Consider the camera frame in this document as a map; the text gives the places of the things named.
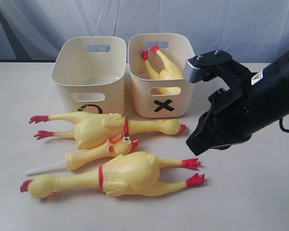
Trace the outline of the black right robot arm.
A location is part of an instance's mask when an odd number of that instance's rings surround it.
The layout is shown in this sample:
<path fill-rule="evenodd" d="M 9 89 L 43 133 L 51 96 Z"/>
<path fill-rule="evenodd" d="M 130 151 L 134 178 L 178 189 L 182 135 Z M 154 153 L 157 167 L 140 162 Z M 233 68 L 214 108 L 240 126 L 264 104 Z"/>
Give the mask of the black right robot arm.
<path fill-rule="evenodd" d="M 259 72 L 250 71 L 225 51 L 211 51 L 188 59 L 184 77 L 190 83 L 220 77 L 228 86 L 209 97 L 209 110 L 186 140 L 195 155 L 244 143 L 289 114 L 289 50 Z"/>

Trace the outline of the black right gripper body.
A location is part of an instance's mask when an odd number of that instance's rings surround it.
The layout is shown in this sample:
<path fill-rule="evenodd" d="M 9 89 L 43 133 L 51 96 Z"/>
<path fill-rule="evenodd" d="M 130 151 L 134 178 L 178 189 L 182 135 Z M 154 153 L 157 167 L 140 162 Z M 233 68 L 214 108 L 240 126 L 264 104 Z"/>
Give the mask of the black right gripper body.
<path fill-rule="evenodd" d="M 202 145 L 229 147 L 248 141 L 252 134 L 252 116 L 257 105 L 250 84 L 240 84 L 209 97 L 211 106 L 202 115 Z"/>

